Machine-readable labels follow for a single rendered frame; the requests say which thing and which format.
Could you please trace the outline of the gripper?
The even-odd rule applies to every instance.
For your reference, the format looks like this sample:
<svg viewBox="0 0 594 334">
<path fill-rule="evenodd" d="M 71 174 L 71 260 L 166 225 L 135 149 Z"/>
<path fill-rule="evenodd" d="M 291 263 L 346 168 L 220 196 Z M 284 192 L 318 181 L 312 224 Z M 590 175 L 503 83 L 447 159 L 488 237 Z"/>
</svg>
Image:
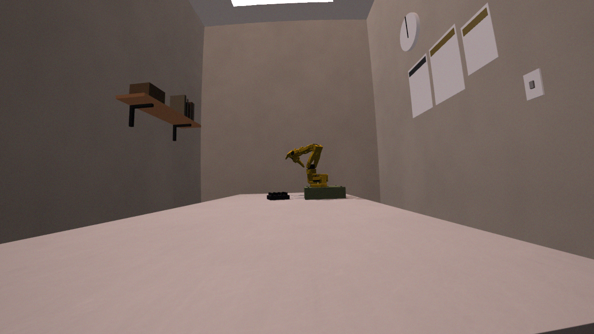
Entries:
<svg viewBox="0 0 594 334">
<path fill-rule="evenodd" d="M 292 151 L 292 150 L 291 150 Z M 289 157 L 291 158 L 295 163 L 300 164 L 301 166 L 305 167 L 304 164 L 299 160 L 299 157 L 291 157 L 291 151 L 288 153 L 288 155 L 286 156 L 285 160 Z"/>
</svg>

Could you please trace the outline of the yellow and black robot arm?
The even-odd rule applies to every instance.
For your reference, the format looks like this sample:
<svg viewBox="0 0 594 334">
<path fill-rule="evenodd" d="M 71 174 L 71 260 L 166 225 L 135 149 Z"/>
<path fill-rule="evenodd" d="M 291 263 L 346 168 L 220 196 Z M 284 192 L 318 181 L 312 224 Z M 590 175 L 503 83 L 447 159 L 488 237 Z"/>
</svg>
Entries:
<svg viewBox="0 0 594 334">
<path fill-rule="evenodd" d="M 316 166 L 320 160 L 321 150 L 323 146 L 317 144 L 311 144 L 306 147 L 300 147 L 297 150 L 291 151 L 291 157 L 299 157 L 303 154 L 310 154 L 309 160 L 306 163 L 306 174 L 307 174 L 307 182 L 310 187 L 327 187 L 327 174 L 317 174 L 316 173 Z M 314 164 L 311 164 L 314 160 Z"/>
</svg>

